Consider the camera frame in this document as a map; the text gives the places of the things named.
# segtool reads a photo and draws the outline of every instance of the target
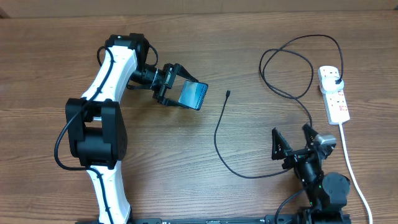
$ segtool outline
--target black cable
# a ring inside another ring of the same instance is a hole
[[[285,206],[285,204],[287,204],[293,198],[299,196],[304,190],[305,190],[305,188],[299,190],[298,192],[294,193],[292,196],[288,197],[284,202],[282,202],[282,204],[279,206],[278,210],[276,210],[276,213],[275,213],[275,217],[274,217],[275,224],[278,224],[278,215],[279,215],[279,212],[282,210],[283,206]]]
[[[229,97],[230,94],[231,94],[231,91],[228,90],[228,91],[226,92],[226,98],[225,98],[223,110],[221,111],[221,115],[220,115],[220,118],[219,118],[218,123],[217,123],[216,131],[214,132],[214,147],[216,147],[216,152],[217,152],[217,154],[218,154],[218,157],[221,159],[221,161],[223,162],[223,164],[225,165],[225,167],[227,167],[227,168],[229,169],[229,171],[231,171],[233,174],[237,175],[238,177],[245,178],[245,179],[258,179],[258,178],[264,178],[264,177],[273,177],[273,176],[275,176],[275,175],[283,174],[283,173],[286,173],[287,171],[289,171],[290,169],[287,169],[287,170],[283,170],[283,171],[277,172],[277,173],[275,173],[275,174],[267,174],[267,175],[261,175],[261,176],[255,176],[255,177],[248,177],[248,176],[241,175],[241,174],[239,174],[239,173],[233,171],[231,168],[229,168],[229,166],[227,165],[227,163],[225,163],[224,159],[222,158],[222,156],[221,156],[221,154],[220,154],[220,152],[218,151],[218,148],[217,148],[216,135],[217,135],[218,127],[220,126],[221,119],[222,119],[222,117],[223,117],[223,113],[224,113],[224,110],[225,110],[226,102],[227,102],[228,97]]]
[[[60,161],[60,159],[58,157],[59,145],[61,143],[63,135],[68,130],[70,124],[72,123],[73,120],[76,119],[77,116],[81,115],[81,113],[86,109],[86,107],[101,93],[102,87],[104,87],[109,75],[111,74],[111,71],[112,71],[112,68],[113,68],[113,63],[114,63],[112,51],[109,48],[105,47],[105,46],[102,46],[102,47],[100,47],[98,49],[98,51],[97,51],[97,60],[98,60],[99,65],[102,65],[101,60],[100,60],[100,52],[101,52],[102,49],[105,49],[106,51],[108,51],[109,56],[111,57],[111,63],[109,65],[108,72],[106,72],[106,75],[105,75],[103,81],[101,82],[101,84],[97,88],[97,90],[94,93],[94,95],[81,107],[80,111],[78,111],[75,115],[73,115],[71,120],[69,120],[69,122],[63,127],[61,133],[58,136],[57,141],[55,142],[54,158],[55,158],[55,162],[57,162],[58,166],[60,166],[62,169],[65,169],[65,170],[90,170],[90,171],[93,171],[94,173],[97,174],[97,178],[99,179],[99,183],[101,184],[101,190],[102,190],[102,194],[103,194],[105,210],[108,213],[108,217],[109,217],[109,220],[110,220],[111,224],[113,224],[112,215],[111,215],[111,212],[109,210],[108,202],[106,200],[105,187],[104,187],[104,182],[103,182],[101,173],[98,172],[96,169],[93,169],[93,168],[90,168],[90,167],[68,167],[68,166],[65,166],[65,165],[62,164],[62,162]]]
[[[300,106],[305,110],[305,112],[307,113],[308,118],[309,118],[309,120],[310,120],[310,126],[312,126],[312,117],[311,117],[311,114],[310,114],[310,112],[306,109],[306,107],[299,101],[299,98],[303,97],[303,96],[307,93],[307,91],[310,89],[310,87],[311,87],[312,80],[313,80],[313,66],[312,66],[311,62],[310,62],[306,57],[304,57],[303,55],[300,55],[299,53],[294,52],[294,51],[291,51],[291,50],[284,50],[284,47],[286,47],[286,46],[287,46],[288,44],[290,44],[291,42],[293,42],[293,41],[295,41],[295,40],[297,40],[297,39],[304,38],[304,37],[327,37],[327,38],[331,39],[331,40],[337,45],[338,51],[339,51],[339,53],[340,53],[340,60],[341,60],[341,75],[340,75],[340,78],[339,78],[338,80],[336,80],[336,84],[339,84],[339,83],[341,82],[342,78],[343,78],[343,70],[344,70],[343,53],[341,52],[341,49],[340,49],[340,46],[339,46],[338,42],[337,42],[334,38],[330,37],[329,35],[323,35],[323,34],[312,34],[312,35],[304,35],[304,36],[301,36],[301,37],[296,37],[296,38],[294,38],[293,40],[288,41],[286,44],[284,44],[283,46],[281,46],[279,49],[269,49],[269,50],[266,50],[266,51],[263,53],[263,55],[261,56],[261,59],[260,59],[259,73],[260,73],[261,78],[264,80],[264,82],[265,82],[266,85],[268,86],[268,88],[270,88],[274,93],[278,94],[278,95],[281,96],[281,97],[284,97],[284,98],[287,98],[287,99],[295,100],[297,103],[299,103],[299,105],[300,105]],[[267,60],[266,64],[263,66],[262,71],[261,71],[262,59],[264,58],[265,54],[268,53],[268,52],[270,52],[270,51],[275,51],[275,52],[269,57],[269,59]],[[288,53],[291,53],[291,54],[294,54],[294,55],[297,55],[297,56],[301,57],[301,58],[304,59],[306,62],[308,62],[308,64],[309,64],[310,67],[311,67],[311,80],[310,80],[310,83],[308,84],[307,89],[306,89],[301,95],[299,95],[299,96],[292,96],[291,94],[289,94],[289,93],[287,93],[287,92],[285,92],[285,91],[282,91],[282,90],[280,90],[280,89],[274,87],[273,85],[271,85],[271,84],[270,84],[269,82],[267,82],[267,80],[266,80],[266,73],[265,73],[266,66],[267,66],[267,64],[269,63],[269,61],[274,57],[274,55],[277,54],[277,53],[280,52],[280,51],[282,51],[282,52],[288,52]]]
[[[156,63],[153,64],[153,65],[150,65],[150,66],[154,67],[154,66],[157,65],[157,62],[158,62],[158,60],[159,60],[159,56],[157,55],[156,49],[155,49],[151,44],[149,44],[149,47],[154,51],[154,53],[155,53],[155,55],[156,55]]]

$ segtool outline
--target power strip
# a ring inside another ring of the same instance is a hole
[[[343,144],[344,157],[346,159],[349,174],[354,183],[356,191],[358,191],[358,194],[366,207],[366,211],[368,212],[369,216],[369,224],[373,224],[372,211],[368,205],[368,202],[365,199],[365,196],[362,194],[358,183],[356,182],[353,169],[351,168],[351,163],[349,162],[346,139],[343,129],[343,123],[350,119],[347,101],[343,91],[344,82],[342,81],[339,84],[335,83],[335,80],[337,80],[340,75],[338,69],[333,66],[320,67],[318,70],[318,76],[320,83],[319,87],[323,95],[323,101],[325,102],[326,114],[328,116],[329,124],[338,124],[340,128],[341,142]]]
[[[331,85],[328,85],[329,88],[327,88],[325,85],[325,81],[339,79],[338,69],[332,66],[322,66],[318,70],[318,76],[329,124],[339,124],[348,121],[349,113],[343,91],[344,84],[336,88]]]

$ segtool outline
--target phone screen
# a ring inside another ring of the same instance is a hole
[[[206,83],[185,81],[182,87],[179,103],[188,106],[189,108],[200,110],[201,104],[205,99],[205,95],[208,89]]]

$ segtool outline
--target wooden table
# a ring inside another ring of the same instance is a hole
[[[121,103],[129,144],[123,160],[126,196],[136,218],[260,217],[275,213],[298,191],[293,172],[246,180],[218,158],[213,133],[226,90],[231,90],[218,133],[226,162],[244,175],[281,170],[271,161],[271,129],[299,149],[308,121],[299,105],[268,89],[258,75],[263,51],[294,37],[328,34],[343,49],[345,124],[351,163],[375,223],[398,218],[398,13],[298,12],[196,16],[114,16],[0,20],[0,223],[73,223],[98,215],[86,172],[59,168],[53,145],[65,124],[65,103],[79,98],[96,76],[96,50],[110,34],[143,33],[159,52],[159,66],[180,63],[210,88],[200,111],[166,108],[148,90],[126,91]],[[289,46],[321,65],[340,67],[334,43],[314,37]],[[148,63],[154,61],[151,52]],[[275,86],[299,95],[310,79],[302,59],[280,53],[267,68]],[[177,96],[182,81],[170,94]],[[315,72],[302,98],[314,128],[328,125]],[[61,160],[78,166],[67,140]],[[324,171],[348,174],[339,140]],[[282,213],[308,205],[303,194]],[[352,186],[345,213],[367,215]]]

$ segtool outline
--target power plug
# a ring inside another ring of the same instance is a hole
[[[335,82],[340,78],[338,69],[322,66],[318,70],[318,76],[329,124],[342,124],[348,121],[349,113],[343,91],[344,81],[339,84]]]
[[[319,87],[322,93],[329,93],[333,91],[343,90],[344,81],[339,84],[336,81],[340,79],[338,69],[333,66],[322,66],[318,69]]]

